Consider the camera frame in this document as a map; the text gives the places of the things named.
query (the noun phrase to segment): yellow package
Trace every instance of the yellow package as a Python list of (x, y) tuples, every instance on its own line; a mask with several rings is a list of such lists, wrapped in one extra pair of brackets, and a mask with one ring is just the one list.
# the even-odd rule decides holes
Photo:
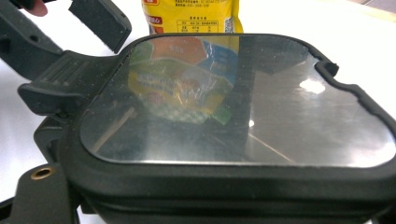
[(239, 0), (142, 0), (152, 34), (243, 33)]
[(129, 88), (156, 117), (222, 124), (231, 114), (221, 103), (233, 89), (238, 36), (163, 36), (136, 46)]

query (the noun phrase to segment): black handle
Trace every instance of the black handle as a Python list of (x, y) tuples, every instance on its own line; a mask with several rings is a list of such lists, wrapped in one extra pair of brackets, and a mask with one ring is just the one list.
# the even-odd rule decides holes
[(36, 79), (63, 51), (9, 1), (0, 1), (0, 58), (17, 73)]

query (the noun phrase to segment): glass screen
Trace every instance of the glass screen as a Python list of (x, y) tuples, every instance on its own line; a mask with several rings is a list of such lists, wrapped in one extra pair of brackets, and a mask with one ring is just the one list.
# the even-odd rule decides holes
[(373, 167), (387, 126), (328, 84), (286, 37), (162, 36), (129, 60), (83, 116), (81, 142), (119, 163)]

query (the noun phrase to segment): mounting hole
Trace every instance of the mounting hole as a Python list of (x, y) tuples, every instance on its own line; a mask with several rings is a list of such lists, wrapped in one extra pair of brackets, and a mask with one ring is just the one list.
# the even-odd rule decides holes
[(36, 35), (30, 35), (29, 37), (30, 37), (30, 39), (31, 39), (32, 41), (38, 42), (38, 36), (36, 36)]
[(30, 177), (33, 180), (40, 180), (40, 179), (49, 177), (54, 172), (55, 172), (55, 170), (52, 167), (44, 167), (44, 168), (34, 171)]

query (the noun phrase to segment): white surface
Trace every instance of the white surface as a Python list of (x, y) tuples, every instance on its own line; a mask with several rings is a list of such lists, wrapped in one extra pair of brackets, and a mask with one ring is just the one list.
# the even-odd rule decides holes
[[(127, 43), (148, 34), (138, 0), (113, 0), (128, 16), (133, 31)], [(240, 0), (245, 33), (300, 38), (340, 66), (337, 79), (359, 84), (394, 118), (396, 23), (367, 14), (353, 3), (329, 0)], [(105, 56), (112, 52), (67, 9), (69, 0), (48, 3), (49, 15), (29, 16), (62, 49)], [(19, 176), (45, 163), (33, 141), (42, 118), (17, 94), (26, 82), (0, 62), (0, 201), (13, 196)], [(98, 223), (97, 219), (85, 223)]]

